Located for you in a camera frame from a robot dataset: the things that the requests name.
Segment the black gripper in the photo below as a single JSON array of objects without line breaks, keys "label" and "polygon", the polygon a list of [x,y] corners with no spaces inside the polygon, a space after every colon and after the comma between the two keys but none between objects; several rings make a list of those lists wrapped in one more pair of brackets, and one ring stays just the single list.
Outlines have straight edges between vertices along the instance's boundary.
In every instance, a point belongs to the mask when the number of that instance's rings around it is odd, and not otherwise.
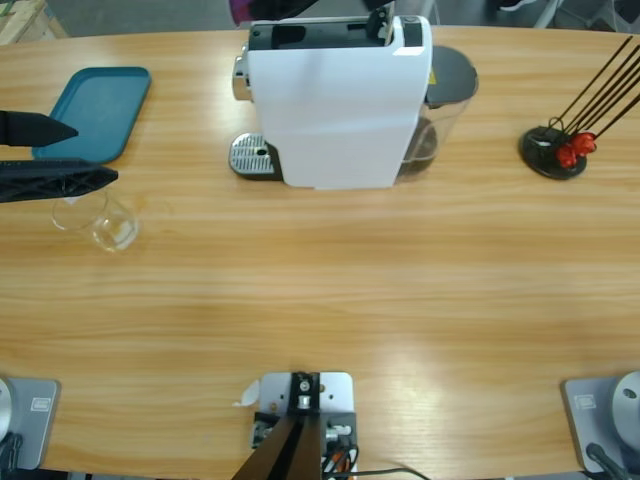
[{"label": "black gripper", "polygon": [[[368,11],[390,4],[393,0],[362,0]],[[315,5],[317,0],[253,0],[248,11],[252,21],[279,21],[293,18]]]}]

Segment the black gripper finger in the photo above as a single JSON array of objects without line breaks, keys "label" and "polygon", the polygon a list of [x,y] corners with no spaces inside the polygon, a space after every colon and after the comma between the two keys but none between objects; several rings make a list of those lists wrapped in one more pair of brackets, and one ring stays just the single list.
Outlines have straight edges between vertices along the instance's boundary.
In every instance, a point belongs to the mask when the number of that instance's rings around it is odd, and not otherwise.
[{"label": "black gripper finger", "polygon": [[116,181],[117,171],[81,159],[1,162],[1,202],[79,197]]},{"label": "black gripper finger", "polygon": [[43,147],[76,137],[78,131],[47,115],[1,111],[0,144],[10,147]]}]

